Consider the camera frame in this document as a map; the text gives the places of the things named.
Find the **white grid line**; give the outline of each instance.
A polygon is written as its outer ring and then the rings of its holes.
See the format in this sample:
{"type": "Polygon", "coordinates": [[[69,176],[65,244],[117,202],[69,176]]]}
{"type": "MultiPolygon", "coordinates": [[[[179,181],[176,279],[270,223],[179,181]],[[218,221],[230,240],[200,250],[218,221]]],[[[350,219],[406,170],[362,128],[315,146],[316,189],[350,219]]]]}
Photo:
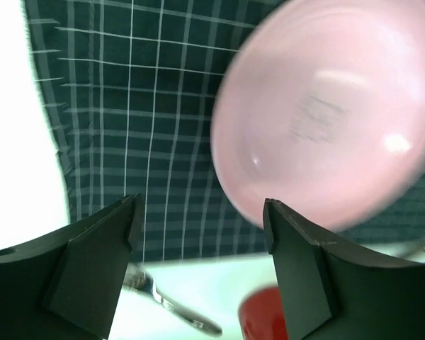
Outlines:
{"type": "MultiPolygon", "coordinates": [[[[100,112],[100,108],[68,108],[63,111],[63,113],[89,113],[90,110],[93,110],[93,112],[98,113],[100,112]]],[[[111,114],[111,115],[126,115],[127,111],[119,108],[103,108],[103,113],[111,114]]],[[[156,118],[166,118],[166,119],[174,119],[174,115],[172,113],[164,113],[164,112],[155,112],[154,113],[156,118]]],[[[134,117],[152,117],[153,113],[151,111],[135,111],[131,110],[130,115],[134,117]]],[[[183,119],[186,120],[199,120],[200,122],[209,122],[211,121],[211,117],[203,117],[201,115],[188,115],[183,114],[181,115],[183,119]]]]}
{"type": "MultiPolygon", "coordinates": [[[[131,2],[131,8],[134,8],[134,0],[131,2]]],[[[125,143],[125,169],[123,180],[123,195],[126,196],[126,186],[128,182],[126,171],[128,170],[128,147],[129,147],[129,123],[130,123],[130,85],[131,85],[131,71],[132,71],[132,34],[134,30],[134,11],[130,12],[130,29],[129,29],[129,70],[127,71],[127,114],[126,114],[126,143],[125,143]]]]}
{"type": "MultiPolygon", "coordinates": [[[[228,223],[233,223],[233,220],[231,220],[231,219],[226,219],[226,221],[228,223]]],[[[178,226],[177,223],[174,223],[174,225],[175,225],[175,227],[173,229],[171,229],[171,230],[173,230],[174,232],[181,231],[181,226],[178,226]]],[[[153,223],[153,224],[150,225],[150,227],[151,227],[151,230],[148,231],[148,232],[151,233],[151,234],[160,234],[162,232],[161,223],[158,223],[158,224],[153,223]]],[[[213,223],[212,220],[211,221],[208,221],[207,226],[206,226],[205,229],[207,231],[209,231],[209,232],[214,231],[216,229],[216,224],[213,223]]],[[[196,229],[195,228],[190,228],[189,229],[189,231],[193,231],[193,230],[196,230],[196,229]]],[[[214,236],[206,236],[205,238],[208,238],[209,240],[212,240],[213,237],[214,236]]]]}
{"type": "MultiPolygon", "coordinates": [[[[78,153],[81,156],[88,156],[90,155],[89,152],[100,152],[101,149],[98,147],[94,147],[93,150],[85,150],[81,149],[78,151],[78,153]]],[[[103,148],[104,154],[113,155],[113,156],[124,156],[125,152],[122,147],[104,147],[103,148]]],[[[127,151],[128,157],[134,157],[134,158],[144,158],[147,159],[149,156],[148,150],[128,150],[127,151]]],[[[163,159],[163,160],[170,160],[170,153],[169,152],[155,152],[151,151],[151,157],[154,159],[163,159]]],[[[178,162],[189,162],[191,160],[191,156],[189,154],[179,154],[176,158],[178,162]]],[[[211,158],[206,154],[199,154],[197,156],[197,162],[211,162],[211,158]]]]}
{"type": "Polygon", "coordinates": [[[233,254],[238,254],[239,246],[239,236],[241,234],[243,219],[240,214],[236,214],[236,219],[234,220],[234,235],[233,235],[233,254]]]}
{"type": "Polygon", "coordinates": [[[227,211],[228,199],[226,195],[222,194],[222,201],[219,208],[219,222],[217,224],[217,233],[215,237],[215,255],[220,255],[220,244],[222,241],[222,233],[225,226],[225,212],[227,211]]]}
{"type": "Polygon", "coordinates": [[[46,103],[44,107],[46,108],[61,108],[67,106],[67,103],[46,103]]]}
{"type": "MultiPolygon", "coordinates": [[[[93,168],[93,174],[95,175],[99,175],[101,174],[101,171],[104,172],[104,175],[107,176],[122,176],[123,172],[118,168],[101,168],[99,166],[95,166],[93,168]]],[[[89,176],[90,174],[90,170],[89,169],[75,169],[72,172],[73,175],[75,174],[79,174],[80,176],[89,176]]],[[[186,177],[186,175],[189,174],[188,170],[173,170],[171,172],[171,177],[173,179],[184,179],[186,177]]],[[[209,171],[196,171],[195,172],[195,179],[206,179],[208,177],[209,171]]],[[[147,175],[147,170],[145,169],[128,169],[127,170],[127,176],[128,177],[138,177],[138,178],[143,178],[147,175]]],[[[153,179],[166,179],[168,176],[168,170],[151,170],[151,177],[153,179]]]]}
{"type": "MultiPolygon", "coordinates": [[[[100,130],[97,129],[83,129],[79,131],[79,134],[81,136],[84,135],[99,135],[101,133],[100,130]]],[[[147,140],[148,138],[151,137],[151,133],[150,132],[142,132],[142,131],[129,131],[129,133],[127,133],[126,131],[122,131],[122,130],[109,130],[106,129],[104,130],[104,135],[108,136],[108,137],[126,137],[129,136],[129,138],[140,138],[140,139],[145,139],[147,140]]],[[[173,135],[169,134],[169,133],[162,133],[162,132],[158,132],[158,133],[154,133],[153,134],[154,139],[155,140],[171,140],[173,141],[173,135]]],[[[178,135],[178,141],[179,142],[191,142],[194,143],[197,141],[196,136],[190,136],[190,135],[178,135]]],[[[200,141],[203,143],[208,143],[209,142],[209,137],[201,137],[200,141]]]]}
{"type": "MultiPolygon", "coordinates": [[[[214,244],[215,236],[207,236],[205,237],[206,244],[214,244]]],[[[168,239],[166,243],[167,249],[177,249],[179,248],[179,244],[182,242],[182,239],[168,239]]],[[[225,246],[233,245],[234,239],[233,237],[223,237],[222,244],[225,246]]],[[[198,239],[195,237],[188,238],[184,241],[186,248],[194,248],[198,247],[198,239]]],[[[149,240],[147,242],[147,251],[159,251],[161,244],[159,240],[149,240]]]]}
{"type": "MultiPolygon", "coordinates": [[[[189,40],[189,33],[191,29],[191,14],[193,8],[193,0],[189,0],[187,5],[187,16],[184,23],[184,34],[183,41],[187,42],[189,40]]],[[[180,69],[186,68],[186,58],[187,58],[187,45],[183,45],[181,51],[181,64],[180,69]]],[[[176,154],[176,143],[178,142],[179,134],[179,122],[181,120],[181,98],[183,93],[183,84],[184,84],[184,71],[181,71],[179,74],[178,81],[178,97],[176,98],[176,122],[175,130],[173,136],[173,142],[171,144],[171,157],[169,164],[169,177],[167,179],[166,195],[165,195],[165,212],[164,212],[164,236],[162,238],[162,261],[165,260],[165,241],[166,241],[166,231],[167,231],[167,214],[169,212],[169,198],[170,198],[170,185],[171,185],[171,172],[173,170],[173,162],[176,154]]]]}
{"type": "MultiPolygon", "coordinates": [[[[222,0],[216,0],[214,5],[213,5],[213,10],[212,10],[212,16],[214,17],[218,17],[220,14],[220,8],[222,6],[222,0]]],[[[218,24],[216,22],[211,23],[210,24],[210,32],[209,32],[209,36],[208,36],[208,44],[209,45],[214,45],[215,41],[216,41],[216,35],[217,35],[217,26],[218,24]]],[[[209,83],[210,83],[210,71],[211,68],[213,67],[213,55],[214,55],[214,50],[208,50],[206,52],[206,61],[205,61],[205,73],[206,75],[203,78],[203,83],[202,83],[202,89],[201,92],[206,94],[208,92],[208,87],[209,87],[209,83]]],[[[200,100],[200,115],[204,116],[206,112],[206,102],[205,99],[202,98],[200,100]]],[[[191,170],[192,170],[192,175],[189,174],[189,180],[188,180],[188,190],[186,190],[186,200],[188,202],[188,206],[189,206],[189,200],[191,199],[191,188],[192,188],[192,180],[193,180],[193,172],[195,171],[195,165],[196,162],[198,160],[198,151],[200,149],[200,136],[202,133],[202,123],[200,123],[200,121],[198,121],[197,124],[197,132],[195,134],[195,136],[197,137],[197,141],[195,142],[195,146],[194,146],[194,150],[192,153],[192,157],[191,157],[191,170]]],[[[199,247],[200,247],[200,257],[202,257],[203,255],[203,242],[204,242],[204,236],[205,236],[205,220],[206,220],[206,214],[208,212],[208,205],[209,205],[209,200],[210,200],[210,194],[211,194],[211,185],[213,184],[213,175],[214,175],[214,169],[213,169],[213,165],[210,165],[210,174],[208,175],[208,181],[206,184],[206,189],[205,189],[205,197],[204,197],[204,201],[203,201],[203,212],[202,212],[202,222],[200,224],[200,242],[199,242],[199,247]]],[[[186,234],[186,231],[183,229],[183,237],[186,234]]]]}
{"type": "MultiPolygon", "coordinates": [[[[181,214],[181,213],[184,212],[184,205],[183,204],[170,204],[168,206],[168,209],[169,209],[169,213],[179,213],[179,214],[181,214]]],[[[205,203],[194,203],[194,204],[191,204],[191,206],[189,208],[191,213],[195,212],[195,213],[199,213],[199,214],[201,213],[202,214],[201,224],[202,223],[205,224],[208,221],[207,218],[203,217],[204,209],[205,209],[205,203]]],[[[208,209],[219,211],[220,204],[219,203],[208,203],[208,209]]],[[[165,211],[165,204],[164,203],[149,205],[148,213],[163,214],[164,211],[165,211]]]]}
{"type": "MultiPolygon", "coordinates": [[[[92,59],[74,58],[74,57],[58,58],[58,60],[66,60],[70,62],[97,62],[99,64],[106,64],[106,65],[112,65],[112,66],[139,67],[141,69],[166,69],[169,71],[182,71],[182,72],[199,73],[199,74],[205,73],[202,71],[197,71],[195,69],[177,69],[175,67],[159,67],[159,66],[135,65],[135,64],[128,65],[128,64],[122,64],[120,62],[105,62],[103,60],[94,60],[94,59],[92,60],[92,59]]],[[[224,75],[223,73],[215,73],[215,72],[209,72],[208,74],[214,75],[214,76],[221,76],[221,77],[223,77],[224,75]]]]}
{"type": "MultiPolygon", "coordinates": [[[[162,34],[162,18],[164,15],[164,3],[165,0],[161,0],[161,8],[160,8],[160,13],[159,13],[159,26],[158,26],[158,31],[157,31],[157,52],[156,52],[156,74],[154,76],[154,93],[153,93],[153,116],[152,116],[152,123],[151,123],[151,134],[154,134],[154,121],[156,119],[156,89],[157,89],[157,76],[159,75],[159,56],[160,56],[160,52],[161,52],[161,34],[162,34]]],[[[151,137],[151,139],[149,140],[149,149],[148,149],[148,166],[147,166],[147,185],[146,185],[146,190],[145,193],[148,192],[148,185],[149,185],[149,165],[151,164],[151,153],[152,153],[152,146],[153,146],[153,137],[151,137]]],[[[146,242],[146,230],[147,230],[147,209],[148,209],[148,197],[144,202],[145,204],[145,209],[144,209],[144,220],[143,220],[143,257],[142,257],[142,262],[145,262],[145,242],[146,242]]]]}
{"type": "MultiPolygon", "coordinates": [[[[63,78],[52,78],[48,80],[56,80],[56,79],[63,79],[63,78]]],[[[106,89],[106,90],[117,90],[117,91],[127,91],[128,88],[126,86],[110,86],[110,85],[90,85],[90,84],[62,84],[61,87],[67,86],[67,87],[92,87],[93,89],[106,89]]],[[[131,87],[131,91],[134,92],[145,92],[152,94],[154,91],[152,89],[144,89],[140,87],[131,87]]],[[[179,93],[178,91],[169,91],[169,90],[156,90],[157,94],[173,94],[174,96],[177,96],[179,93]]],[[[206,98],[214,98],[215,95],[213,94],[203,94],[203,93],[192,93],[192,92],[183,92],[181,94],[182,96],[190,96],[190,97],[206,97],[206,98]]]]}
{"type": "MultiPolygon", "coordinates": [[[[94,29],[94,4],[90,4],[90,13],[89,13],[89,25],[90,29],[94,29]]],[[[89,58],[94,58],[94,36],[89,36],[89,58]]],[[[90,84],[94,84],[94,65],[92,62],[89,64],[89,75],[88,80],[90,84]]],[[[93,88],[89,88],[89,106],[90,108],[94,107],[94,97],[93,97],[93,88]]],[[[94,112],[90,110],[89,113],[89,137],[90,137],[90,147],[94,145],[94,112]]],[[[90,154],[90,197],[89,197],[89,216],[93,215],[93,194],[94,194],[94,176],[92,169],[94,168],[94,155],[93,153],[90,154]]]]}
{"type": "MultiPolygon", "coordinates": [[[[107,37],[114,37],[114,38],[122,38],[122,39],[134,39],[134,40],[141,40],[141,41],[150,41],[153,43],[157,43],[157,39],[151,39],[151,38],[144,38],[144,37],[129,37],[127,35],[121,35],[121,34],[114,34],[114,33],[107,33],[107,32],[99,32],[97,30],[81,30],[79,28],[69,28],[69,27],[57,27],[58,30],[62,30],[65,32],[69,32],[73,30],[74,32],[79,33],[86,33],[86,34],[99,34],[99,35],[105,35],[107,37]]],[[[181,45],[181,46],[192,46],[192,47],[201,47],[201,48],[207,48],[212,50],[219,50],[219,51],[227,51],[227,52],[238,52],[237,50],[232,50],[231,48],[226,47],[218,47],[218,46],[207,46],[207,45],[198,45],[198,44],[192,44],[190,42],[186,41],[173,41],[173,40],[164,40],[161,39],[161,43],[166,44],[174,44],[174,45],[181,45]]]]}
{"type": "MultiPolygon", "coordinates": [[[[72,0],[69,0],[67,3],[67,22],[68,25],[70,26],[74,26],[75,24],[75,8],[74,8],[74,2],[72,0]]],[[[75,56],[75,52],[74,52],[74,46],[75,46],[75,34],[74,32],[71,32],[70,34],[68,34],[68,41],[67,41],[67,50],[68,50],[68,55],[74,59],[75,56]]],[[[68,68],[69,68],[69,81],[72,83],[76,83],[76,65],[74,60],[71,60],[68,63],[68,68]]],[[[72,108],[75,109],[77,107],[77,91],[74,88],[71,88],[71,105],[72,108]]],[[[72,115],[72,128],[74,129],[74,131],[79,131],[79,118],[77,117],[77,115],[73,114],[72,115]]],[[[75,166],[76,168],[80,167],[80,155],[79,155],[79,150],[80,150],[80,137],[77,133],[74,134],[74,162],[75,162],[75,166]]],[[[76,201],[77,201],[77,219],[80,220],[81,219],[81,207],[82,207],[82,202],[81,202],[81,194],[80,194],[80,177],[76,176],[75,178],[75,182],[76,182],[76,192],[77,192],[77,197],[76,197],[76,201]]]]}
{"type": "MultiPolygon", "coordinates": [[[[141,192],[145,189],[145,186],[128,186],[127,187],[129,191],[132,192],[141,192]]],[[[171,193],[171,195],[173,194],[173,196],[184,196],[186,194],[186,188],[172,188],[173,193],[171,193]]],[[[109,194],[109,195],[121,195],[123,193],[123,187],[122,186],[105,186],[104,187],[104,192],[109,194]]],[[[151,193],[152,195],[155,196],[163,196],[165,198],[167,192],[166,192],[166,186],[152,186],[148,189],[148,193],[151,193]]],[[[90,194],[89,189],[88,188],[83,188],[81,190],[81,194],[83,196],[88,196],[90,194]]],[[[202,198],[205,195],[205,191],[203,189],[195,189],[194,191],[192,191],[191,195],[193,197],[197,197],[197,198],[202,198]]],[[[222,190],[220,188],[211,188],[210,191],[210,197],[211,198],[220,198],[222,197],[222,190]]],[[[194,204],[197,207],[203,207],[203,205],[201,203],[196,203],[194,204]]],[[[160,204],[156,204],[154,206],[158,206],[163,207],[165,206],[165,203],[160,203],[160,204]]],[[[179,204],[170,204],[169,205],[169,210],[171,209],[171,206],[176,206],[176,211],[177,212],[183,212],[183,208],[184,205],[182,203],[179,204]]]]}
{"type": "MultiPolygon", "coordinates": [[[[104,29],[104,21],[105,21],[105,6],[104,0],[100,0],[101,2],[101,13],[99,18],[99,29],[104,29]]],[[[104,36],[102,35],[99,38],[99,60],[104,60],[104,36]]],[[[100,167],[104,169],[104,64],[99,64],[99,129],[101,129],[101,158],[100,158],[100,167]]],[[[101,172],[99,177],[99,186],[101,191],[101,209],[104,209],[104,172],[101,172]]]]}
{"type": "Polygon", "coordinates": [[[59,25],[60,23],[54,19],[44,19],[44,18],[39,18],[39,19],[30,19],[28,21],[28,25],[47,25],[47,24],[55,24],[55,25],[59,25]]]}
{"type": "Polygon", "coordinates": [[[44,81],[54,81],[54,80],[61,80],[61,79],[63,79],[63,77],[61,76],[59,76],[59,77],[57,77],[57,78],[42,78],[42,79],[36,79],[36,81],[38,81],[38,82],[44,82],[44,81]]]}
{"type": "MultiPolygon", "coordinates": [[[[88,4],[92,1],[96,4],[99,0],[65,0],[65,1],[75,1],[75,2],[88,3],[88,4]]],[[[152,7],[124,4],[123,2],[118,2],[118,1],[113,1],[113,0],[105,0],[104,4],[106,6],[111,6],[111,7],[121,7],[122,9],[134,9],[134,10],[144,11],[144,12],[158,13],[158,14],[162,14],[164,16],[180,16],[182,18],[186,17],[185,12],[172,11],[172,10],[169,10],[169,9],[159,10],[157,8],[152,8],[152,7]]],[[[237,23],[236,21],[221,19],[221,18],[219,18],[218,15],[217,15],[217,17],[210,17],[210,16],[200,16],[198,14],[193,14],[191,17],[192,17],[192,19],[207,21],[209,23],[221,23],[221,24],[231,25],[231,26],[242,26],[244,28],[255,28],[256,27],[255,25],[252,25],[252,24],[249,24],[249,23],[237,23]]]]}
{"type": "MultiPolygon", "coordinates": [[[[197,227],[192,227],[192,226],[198,226],[201,221],[200,220],[191,220],[192,224],[190,225],[191,227],[189,228],[189,230],[196,230],[197,227]]],[[[233,223],[234,220],[233,219],[225,219],[225,222],[227,223],[233,223]]],[[[162,231],[162,226],[161,223],[155,223],[155,222],[148,222],[149,227],[151,228],[150,232],[161,232],[162,231]]],[[[174,231],[181,231],[182,228],[182,223],[180,223],[180,221],[175,221],[174,223],[172,223],[173,225],[173,229],[174,231]]],[[[215,223],[213,223],[213,221],[208,221],[207,226],[205,228],[206,230],[215,230],[217,229],[217,225],[215,223]]]]}
{"type": "Polygon", "coordinates": [[[33,50],[31,51],[32,55],[41,55],[43,53],[53,53],[53,52],[61,52],[60,50],[33,50]]]}

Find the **red cup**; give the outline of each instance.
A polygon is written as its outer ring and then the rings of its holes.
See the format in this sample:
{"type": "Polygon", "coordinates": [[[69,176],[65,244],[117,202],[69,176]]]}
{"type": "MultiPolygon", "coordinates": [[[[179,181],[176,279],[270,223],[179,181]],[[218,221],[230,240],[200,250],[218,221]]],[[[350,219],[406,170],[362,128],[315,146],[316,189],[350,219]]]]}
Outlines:
{"type": "Polygon", "coordinates": [[[269,287],[250,295],[239,307],[244,340],[288,340],[281,294],[269,287]]]}

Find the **black plastic part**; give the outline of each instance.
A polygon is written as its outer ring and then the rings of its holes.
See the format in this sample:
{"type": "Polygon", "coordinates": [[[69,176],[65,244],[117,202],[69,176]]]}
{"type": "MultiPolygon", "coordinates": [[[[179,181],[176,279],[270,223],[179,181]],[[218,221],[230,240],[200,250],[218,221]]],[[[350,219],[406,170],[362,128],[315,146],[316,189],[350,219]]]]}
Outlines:
{"type": "Polygon", "coordinates": [[[142,215],[128,196],[0,251],[0,339],[107,339],[142,215]]]}
{"type": "Polygon", "coordinates": [[[277,200],[264,229],[290,340],[425,339],[425,264],[372,251],[277,200]]]}

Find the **plaid tablecloth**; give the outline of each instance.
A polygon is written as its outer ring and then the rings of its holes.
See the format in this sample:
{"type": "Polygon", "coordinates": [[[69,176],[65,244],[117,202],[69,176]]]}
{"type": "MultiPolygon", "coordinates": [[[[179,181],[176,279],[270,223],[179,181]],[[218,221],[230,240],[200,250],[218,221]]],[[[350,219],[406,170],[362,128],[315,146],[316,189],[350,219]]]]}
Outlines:
{"type": "MultiPolygon", "coordinates": [[[[223,193],[210,120],[223,74],[283,0],[26,0],[72,221],[146,194],[136,261],[264,251],[223,193]]],[[[425,176],[357,242],[425,236],[425,176]]]]}

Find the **bowl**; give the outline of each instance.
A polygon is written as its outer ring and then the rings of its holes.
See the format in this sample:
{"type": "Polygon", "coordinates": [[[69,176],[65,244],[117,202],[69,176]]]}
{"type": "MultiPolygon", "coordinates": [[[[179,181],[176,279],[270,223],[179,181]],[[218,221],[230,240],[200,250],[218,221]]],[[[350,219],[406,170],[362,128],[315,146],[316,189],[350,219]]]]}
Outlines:
{"type": "Polygon", "coordinates": [[[329,230],[378,214],[425,172],[425,0],[294,0],[220,87],[212,160],[235,208],[265,198],[329,230]]]}

